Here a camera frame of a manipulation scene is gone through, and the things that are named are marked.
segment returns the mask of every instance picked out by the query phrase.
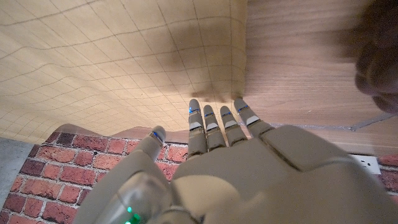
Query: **gray floor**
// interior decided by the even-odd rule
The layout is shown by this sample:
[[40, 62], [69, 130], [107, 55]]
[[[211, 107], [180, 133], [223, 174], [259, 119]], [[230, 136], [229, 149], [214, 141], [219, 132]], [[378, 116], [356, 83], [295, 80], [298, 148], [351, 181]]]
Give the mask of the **gray floor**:
[[0, 138], [0, 208], [33, 144]]

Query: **robotic hand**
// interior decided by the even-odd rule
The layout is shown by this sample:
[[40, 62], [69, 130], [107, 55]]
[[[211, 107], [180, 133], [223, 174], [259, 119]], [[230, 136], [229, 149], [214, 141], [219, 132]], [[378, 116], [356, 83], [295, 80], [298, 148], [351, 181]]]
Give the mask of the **robotic hand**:
[[273, 128], [242, 99], [221, 108], [226, 147], [210, 106], [190, 102], [188, 160], [170, 183], [154, 164], [155, 127], [86, 197], [74, 223], [397, 223], [398, 208], [335, 145], [295, 126]]

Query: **beige tiled panel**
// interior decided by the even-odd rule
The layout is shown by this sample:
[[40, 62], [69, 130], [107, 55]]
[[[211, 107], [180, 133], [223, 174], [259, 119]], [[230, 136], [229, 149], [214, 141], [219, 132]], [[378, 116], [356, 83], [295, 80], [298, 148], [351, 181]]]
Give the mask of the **beige tiled panel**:
[[233, 21], [244, 24], [244, 1], [0, 6], [1, 136], [38, 143], [66, 123], [104, 135], [158, 124], [180, 131], [191, 98], [218, 111], [243, 92], [243, 74], [233, 68], [245, 67], [236, 51], [244, 34]]

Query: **red brick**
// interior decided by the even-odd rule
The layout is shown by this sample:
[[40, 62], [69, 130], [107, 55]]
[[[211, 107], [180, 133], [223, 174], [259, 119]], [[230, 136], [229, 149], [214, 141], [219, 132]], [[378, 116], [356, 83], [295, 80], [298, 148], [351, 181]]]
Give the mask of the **red brick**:
[[57, 162], [70, 162], [75, 157], [75, 151], [60, 147], [42, 146], [36, 157]]
[[77, 201], [77, 204], [78, 204], [78, 205], [81, 205], [81, 203], [83, 202], [83, 200], [86, 198], [86, 196], [88, 195], [88, 193], [89, 193], [90, 191], [91, 191], [91, 190], [84, 189], [84, 190], [81, 192], [79, 201]]
[[23, 183], [24, 179], [22, 177], [17, 177], [14, 180], [14, 183], [12, 184], [11, 187], [11, 192], [18, 192], [19, 188], [21, 187], [22, 183]]
[[72, 146], [104, 152], [107, 143], [107, 138], [77, 135]]
[[77, 154], [75, 164], [79, 166], [87, 166], [93, 162], [93, 154], [91, 152], [81, 151]]
[[0, 212], [0, 224], [6, 224], [8, 219], [10, 218], [10, 214], [5, 211]]
[[159, 155], [157, 156], [157, 159], [164, 159], [165, 154], [166, 154], [166, 146], [163, 146], [162, 149], [160, 150]]
[[126, 141], [123, 139], [111, 139], [109, 141], [109, 149], [108, 152], [122, 154], [124, 150], [124, 145]]
[[166, 176], [166, 179], [169, 181], [172, 180], [172, 177], [178, 167], [178, 165], [170, 165], [170, 164], [164, 164], [164, 163], [160, 163], [160, 162], [156, 162], [156, 165], [159, 167], [159, 169]]
[[44, 168], [44, 177], [50, 178], [50, 179], [56, 179], [61, 171], [61, 167], [53, 165], [53, 164], [47, 164]]
[[174, 162], [183, 162], [187, 160], [188, 148], [180, 146], [170, 146], [167, 153], [167, 159]]
[[94, 160], [94, 167], [110, 170], [122, 159], [120, 156], [97, 155]]
[[60, 192], [61, 185], [48, 182], [46, 180], [26, 181], [24, 188], [21, 190], [24, 194], [37, 195], [49, 199], [56, 199]]
[[75, 134], [61, 133], [58, 137], [57, 144], [61, 144], [63, 146], [71, 146], [73, 137], [75, 137]]
[[26, 200], [24, 213], [30, 217], [38, 217], [40, 210], [42, 209], [43, 201], [38, 200], [36, 198], [28, 198]]
[[97, 183], [98, 183], [102, 178], [104, 178], [105, 174], [106, 174], [106, 173], [98, 173], [98, 176], [97, 176]]
[[55, 202], [47, 202], [42, 218], [51, 222], [71, 224], [76, 212], [75, 208], [59, 205]]
[[80, 189], [72, 186], [65, 186], [62, 190], [59, 200], [68, 203], [75, 203], [79, 197]]
[[398, 205], [398, 195], [391, 195], [391, 198]]
[[381, 156], [379, 163], [387, 166], [398, 166], [398, 155]]
[[16, 194], [9, 194], [4, 202], [4, 208], [13, 212], [21, 212], [25, 205], [26, 198]]
[[31, 159], [25, 160], [20, 172], [24, 174], [39, 176], [42, 173], [45, 163], [34, 161]]
[[381, 175], [378, 175], [381, 182], [387, 190], [398, 192], [398, 172], [381, 170]]
[[30, 150], [30, 153], [29, 153], [29, 157], [35, 157], [36, 156], [36, 154], [37, 154], [37, 151], [39, 150], [39, 145], [34, 145], [33, 146], [33, 148]]
[[8, 224], [44, 224], [44, 222], [36, 221], [33, 219], [13, 215]]
[[76, 184], [83, 184], [92, 186], [94, 183], [95, 172], [89, 169], [82, 169], [78, 167], [63, 167], [60, 179]]
[[130, 154], [138, 145], [139, 141], [136, 140], [130, 140], [127, 142], [127, 148], [126, 148], [126, 153], [127, 155]]
[[57, 133], [57, 132], [52, 133], [50, 135], [50, 137], [47, 140], [45, 140], [45, 142], [48, 142], [48, 143], [54, 142], [54, 140], [56, 140], [58, 138], [58, 135], [60, 135], [60, 133]]

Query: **wooden surface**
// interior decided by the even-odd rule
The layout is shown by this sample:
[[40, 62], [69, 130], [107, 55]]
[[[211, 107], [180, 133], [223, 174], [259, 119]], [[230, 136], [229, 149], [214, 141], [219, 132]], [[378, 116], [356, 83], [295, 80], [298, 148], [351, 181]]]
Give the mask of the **wooden surface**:
[[[342, 129], [382, 114], [354, 85], [371, 1], [250, 0], [244, 100], [268, 123], [312, 125], [308, 131], [357, 154], [397, 154], [398, 118]], [[147, 128], [116, 136], [143, 137]], [[187, 142], [187, 131], [168, 133]]]

